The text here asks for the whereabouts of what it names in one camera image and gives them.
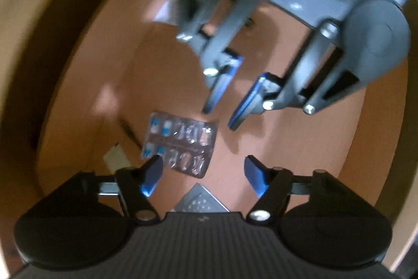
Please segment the small white sachet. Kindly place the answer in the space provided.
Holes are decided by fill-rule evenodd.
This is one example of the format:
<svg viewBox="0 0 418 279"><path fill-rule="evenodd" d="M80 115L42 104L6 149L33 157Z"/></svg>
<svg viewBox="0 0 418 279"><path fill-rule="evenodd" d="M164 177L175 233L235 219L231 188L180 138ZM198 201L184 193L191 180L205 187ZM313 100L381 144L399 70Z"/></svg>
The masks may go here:
<svg viewBox="0 0 418 279"><path fill-rule="evenodd" d="M103 161L111 173L122 168L130 168L131 164L120 144L112 146L103 156Z"/></svg>

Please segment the blue capsule blister pack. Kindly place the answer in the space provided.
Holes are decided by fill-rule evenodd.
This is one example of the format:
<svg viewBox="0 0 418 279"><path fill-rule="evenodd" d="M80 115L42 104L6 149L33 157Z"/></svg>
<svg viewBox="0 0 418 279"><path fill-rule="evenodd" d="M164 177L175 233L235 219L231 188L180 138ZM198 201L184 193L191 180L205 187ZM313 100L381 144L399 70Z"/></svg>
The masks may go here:
<svg viewBox="0 0 418 279"><path fill-rule="evenodd" d="M161 156L166 168L203 178L213 156L218 126L164 112L153 112L144 135L141 159Z"/></svg>

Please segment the black hair clip left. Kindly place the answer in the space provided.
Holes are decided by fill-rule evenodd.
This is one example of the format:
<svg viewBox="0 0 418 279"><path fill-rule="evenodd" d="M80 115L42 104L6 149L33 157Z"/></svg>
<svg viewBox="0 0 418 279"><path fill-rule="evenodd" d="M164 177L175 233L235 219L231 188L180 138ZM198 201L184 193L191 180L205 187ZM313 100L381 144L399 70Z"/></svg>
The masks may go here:
<svg viewBox="0 0 418 279"><path fill-rule="evenodd" d="M132 128L130 127L129 123L122 119L119 118L118 119L120 128L122 129L122 131L126 134L126 136L139 148L142 149L142 144L139 141L139 139L137 138L135 132L132 130Z"/></svg>

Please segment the silver foil packet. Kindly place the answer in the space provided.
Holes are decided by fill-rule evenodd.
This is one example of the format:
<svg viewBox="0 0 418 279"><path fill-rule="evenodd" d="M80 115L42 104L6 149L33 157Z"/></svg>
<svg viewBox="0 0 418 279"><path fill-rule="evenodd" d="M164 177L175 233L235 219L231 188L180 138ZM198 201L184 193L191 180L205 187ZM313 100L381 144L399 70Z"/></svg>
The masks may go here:
<svg viewBox="0 0 418 279"><path fill-rule="evenodd" d="M174 206L173 212L222 213L229 210L210 190L196 183Z"/></svg>

